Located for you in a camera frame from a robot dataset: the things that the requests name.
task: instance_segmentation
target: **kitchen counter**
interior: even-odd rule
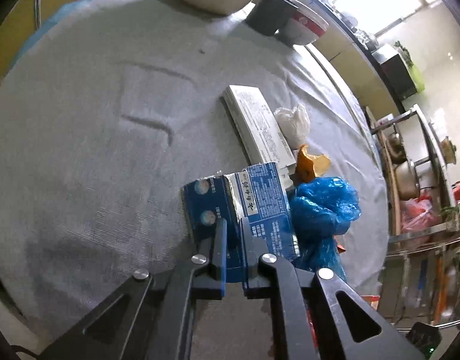
[[[355,45],[355,47],[358,48],[359,54],[361,55],[362,58],[366,59],[368,64],[371,66],[374,74],[376,74],[379,78],[379,80],[384,84],[384,87],[386,88],[387,93],[389,93],[391,99],[394,102],[395,107],[393,107],[395,110],[397,110],[398,113],[402,114],[405,112],[405,109],[402,104],[402,99],[397,95],[396,91],[394,90],[393,86],[391,85],[388,77],[384,73],[382,66],[377,62],[375,57],[372,56],[371,52],[368,51],[356,38],[355,34],[345,25],[345,23],[340,19],[340,17],[337,15],[337,13],[331,9],[325,0],[310,0],[313,4],[317,5],[319,13],[323,11],[325,13],[325,19],[328,20],[330,19],[336,26],[338,26],[344,33],[346,34],[347,37],[350,38],[351,42]],[[342,73],[338,66],[335,66],[337,71],[343,76],[345,79],[344,73]],[[362,96],[360,96],[358,93],[355,93],[356,97],[361,99]]]

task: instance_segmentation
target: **blue plastic bag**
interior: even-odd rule
[[[296,188],[290,209],[301,252],[296,268],[330,268],[346,281],[334,235],[345,234],[361,215],[356,190],[341,178],[316,178]]]

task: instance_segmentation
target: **metal screw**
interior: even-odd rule
[[[333,271],[329,268],[322,268],[318,270],[318,276],[324,280],[330,280],[333,278]]]
[[[276,256],[271,253],[265,253],[262,256],[262,260],[265,261],[266,263],[273,264],[276,261]]]
[[[194,264],[202,265],[206,263],[206,257],[203,256],[202,254],[196,254],[195,256],[191,258],[191,261]]]
[[[133,278],[136,280],[145,280],[150,275],[150,272],[145,268],[138,268],[133,272]]]

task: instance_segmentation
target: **white plastic bag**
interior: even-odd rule
[[[307,142],[310,134],[310,117],[302,104],[291,110],[277,108],[273,114],[291,150],[298,150]]]

